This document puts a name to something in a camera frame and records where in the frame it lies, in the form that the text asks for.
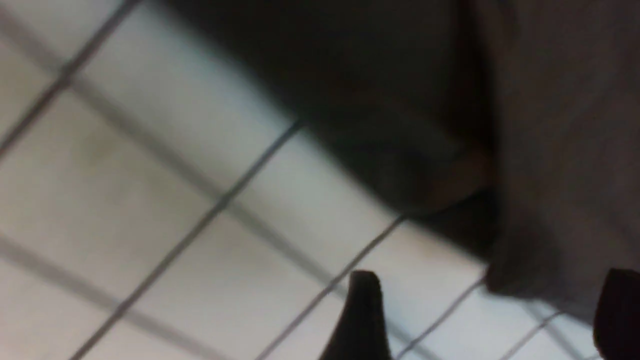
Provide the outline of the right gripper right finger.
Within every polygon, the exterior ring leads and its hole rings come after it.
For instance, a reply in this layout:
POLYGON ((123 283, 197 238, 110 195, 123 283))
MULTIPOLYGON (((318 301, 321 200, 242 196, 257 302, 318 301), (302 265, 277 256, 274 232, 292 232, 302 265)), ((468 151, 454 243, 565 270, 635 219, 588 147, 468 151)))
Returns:
POLYGON ((612 268, 605 278, 593 322, 593 340, 604 360, 640 358, 640 274, 612 268))

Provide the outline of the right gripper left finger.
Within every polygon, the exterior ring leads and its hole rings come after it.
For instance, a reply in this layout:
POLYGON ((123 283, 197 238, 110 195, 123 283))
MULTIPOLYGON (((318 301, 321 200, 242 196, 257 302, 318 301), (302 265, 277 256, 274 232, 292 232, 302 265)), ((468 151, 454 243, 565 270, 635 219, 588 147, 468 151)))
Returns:
POLYGON ((383 292, 375 272, 355 270, 322 360, 391 360, 383 292))

